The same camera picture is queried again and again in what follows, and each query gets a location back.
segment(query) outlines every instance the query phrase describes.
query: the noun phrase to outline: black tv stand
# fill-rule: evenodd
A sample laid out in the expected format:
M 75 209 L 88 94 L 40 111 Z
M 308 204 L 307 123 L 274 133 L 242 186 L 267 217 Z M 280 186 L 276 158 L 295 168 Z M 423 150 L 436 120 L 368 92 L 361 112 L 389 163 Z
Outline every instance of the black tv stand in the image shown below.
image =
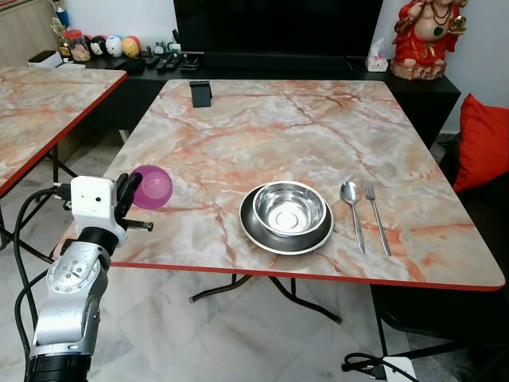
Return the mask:
M 262 69 L 311 72 L 341 72 L 347 69 L 342 56 L 310 56 L 288 53 L 206 52 L 208 68 Z

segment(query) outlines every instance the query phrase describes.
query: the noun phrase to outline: black cable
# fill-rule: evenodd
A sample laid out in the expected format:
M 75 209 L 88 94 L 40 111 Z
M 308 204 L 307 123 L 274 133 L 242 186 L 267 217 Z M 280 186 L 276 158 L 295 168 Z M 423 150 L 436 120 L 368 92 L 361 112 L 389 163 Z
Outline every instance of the black cable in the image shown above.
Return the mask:
M 21 338 L 21 343 L 23 344 L 23 351 L 25 353 L 25 366 L 28 364 L 29 355 L 30 355 L 30 343 L 29 339 L 26 336 L 25 327 L 23 326 L 23 321 L 21 319 L 21 302 L 23 301 L 23 297 L 30 291 L 30 288 L 33 287 L 36 283 L 41 281 L 48 270 L 42 272 L 31 282 L 26 284 L 26 286 L 21 290 L 20 294 L 16 298 L 16 302 L 14 303 L 14 320 L 16 321 L 17 331 L 19 332 L 19 337 Z
M 14 228 L 14 258 L 16 259 L 17 269 L 19 270 L 19 275 L 21 276 L 21 282 L 23 283 L 23 287 L 27 287 L 29 285 L 29 280 L 26 275 L 25 266 L 23 265 L 23 260 L 21 258 L 21 251 L 20 251 L 20 244 L 19 244 L 19 236 L 21 231 L 21 226 L 23 225 L 23 219 L 25 217 L 25 212 L 28 209 L 30 203 L 39 198 L 43 197 L 45 195 L 54 193 L 54 189 L 42 189 L 41 191 L 37 191 L 36 193 L 33 193 L 21 206 L 19 213 L 17 215 L 16 219 L 16 227 Z M 30 308 L 30 315 L 32 316 L 32 324 L 33 328 L 35 329 L 37 325 L 37 309 L 35 307 L 35 302 L 33 300 L 32 291 L 28 289 L 26 291 L 26 298 L 29 302 L 29 308 Z
M 372 361 L 375 361 L 376 364 L 384 364 L 390 368 L 392 368 L 395 372 L 398 372 L 400 373 L 402 376 L 405 376 L 406 378 L 408 378 L 409 380 L 413 381 L 413 382 L 419 382 L 419 380 L 416 380 L 414 377 L 412 377 L 408 372 L 404 371 L 404 370 L 401 370 L 398 366 L 394 366 L 393 364 L 391 364 L 390 362 L 387 362 L 387 361 L 384 361 L 382 358 L 379 358 L 379 357 L 375 357 L 375 356 L 372 356 L 371 354 L 364 354 L 364 353 L 350 353 L 348 354 L 345 358 L 344 358 L 344 363 L 345 364 L 352 364 L 350 362 L 350 358 L 354 358 L 354 357 L 359 357 L 359 358 L 367 358 L 368 360 L 372 360 Z M 366 373 L 366 371 L 364 370 L 361 370 L 361 369 L 357 369 L 357 368 L 354 368 L 354 370 L 356 370 L 357 372 L 364 372 Z

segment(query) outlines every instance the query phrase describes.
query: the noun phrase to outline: pink cup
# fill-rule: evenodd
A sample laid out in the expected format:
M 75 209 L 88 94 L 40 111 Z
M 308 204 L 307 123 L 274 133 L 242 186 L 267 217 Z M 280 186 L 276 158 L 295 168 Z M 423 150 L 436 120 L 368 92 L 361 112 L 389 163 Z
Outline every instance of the pink cup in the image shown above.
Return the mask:
M 161 167 L 139 166 L 133 173 L 143 176 L 142 183 L 134 193 L 134 204 L 140 209 L 159 209 L 172 196 L 173 183 Z

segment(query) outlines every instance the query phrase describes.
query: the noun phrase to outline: plush toy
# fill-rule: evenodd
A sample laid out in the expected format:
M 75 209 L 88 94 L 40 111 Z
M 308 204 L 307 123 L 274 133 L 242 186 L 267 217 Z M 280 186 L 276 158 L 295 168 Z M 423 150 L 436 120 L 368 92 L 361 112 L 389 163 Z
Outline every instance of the plush toy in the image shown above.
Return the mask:
M 122 40 L 122 51 L 126 56 L 131 58 L 138 57 L 141 50 L 142 45 L 136 36 L 127 36 Z
M 122 39 L 119 36 L 109 36 L 106 40 L 106 50 L 113 57 L 122 55 Z
M 106 38 L 104 36 L 95 36 L 90 40 L 90 50 L 96 56 L 102 56 L 107 53 Z
M 85 39 L 85 44 L 87 44 L 87 48 L 90 51 L 90 44 L 92 41 L 92 36 L 90 34 L 84 34 L 83 37 Z

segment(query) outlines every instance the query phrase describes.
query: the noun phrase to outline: television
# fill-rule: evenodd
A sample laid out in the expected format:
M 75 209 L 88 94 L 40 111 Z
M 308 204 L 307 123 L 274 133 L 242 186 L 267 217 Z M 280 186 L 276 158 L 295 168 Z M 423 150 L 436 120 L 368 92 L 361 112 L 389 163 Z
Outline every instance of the television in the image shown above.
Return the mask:
M 383 0 L 175 0 L 182 51 L 365 57 Z

